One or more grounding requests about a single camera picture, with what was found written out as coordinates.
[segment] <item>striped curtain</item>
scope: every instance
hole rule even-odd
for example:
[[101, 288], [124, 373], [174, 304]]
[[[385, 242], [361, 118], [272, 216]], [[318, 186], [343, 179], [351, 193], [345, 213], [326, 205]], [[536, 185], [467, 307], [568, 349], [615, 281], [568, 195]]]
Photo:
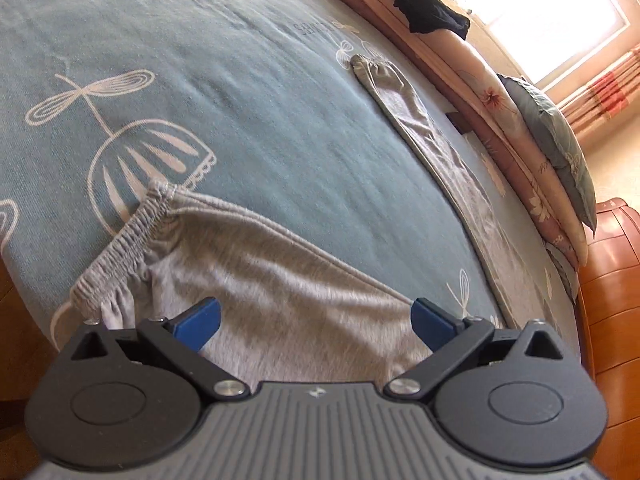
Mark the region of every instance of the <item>striped curtain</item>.
[[640, 98], [640, 45], [573, 94], [560, 110], [578, 140]]

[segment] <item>bed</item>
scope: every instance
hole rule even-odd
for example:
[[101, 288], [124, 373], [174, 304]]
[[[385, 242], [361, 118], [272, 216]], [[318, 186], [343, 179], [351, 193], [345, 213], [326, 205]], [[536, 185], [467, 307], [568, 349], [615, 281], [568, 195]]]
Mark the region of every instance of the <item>bed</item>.
[[450, 100], [341, 0], [0, 0], [0, 50], [0, 250], [58, 347], [82, 320], [70, 288], [152, 179], [247, 208], [406, 298], [504, 325], [455, 209], [354, 78], [362, 54], [414, 86], [580, 354], [572, 266], [452, 124]]

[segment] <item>blue pillow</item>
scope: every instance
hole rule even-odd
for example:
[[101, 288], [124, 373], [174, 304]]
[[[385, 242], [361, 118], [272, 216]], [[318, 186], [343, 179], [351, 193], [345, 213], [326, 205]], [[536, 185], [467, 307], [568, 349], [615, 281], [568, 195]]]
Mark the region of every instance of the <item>blue pillow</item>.
[[540, 151], [549, 159], [578, 218], [596, 229], [593, 180], [574, 131], [558, 107], [530, 83], [498, 74], [516, 103]]

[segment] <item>orange leather headboard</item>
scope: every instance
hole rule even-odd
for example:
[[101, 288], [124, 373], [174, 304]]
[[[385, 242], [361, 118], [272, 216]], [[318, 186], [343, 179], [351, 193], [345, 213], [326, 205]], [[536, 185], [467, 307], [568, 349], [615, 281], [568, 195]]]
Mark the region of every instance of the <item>orange leather headboard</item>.
[[[580, 270], [591, 373], [607, 402], [594, 457], [612, 480], [640, 479], [640, 214], [619, 199], [598, 204], [589, 261]], [[587, 368], [589, 356], [585, 356]]]

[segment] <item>window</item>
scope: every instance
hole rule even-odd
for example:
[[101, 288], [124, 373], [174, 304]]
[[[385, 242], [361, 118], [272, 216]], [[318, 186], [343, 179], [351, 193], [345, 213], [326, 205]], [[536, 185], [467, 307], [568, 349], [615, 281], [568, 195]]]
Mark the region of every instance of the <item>window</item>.
[[456, 1], [556, 102], [640, 43], [639, 0]]

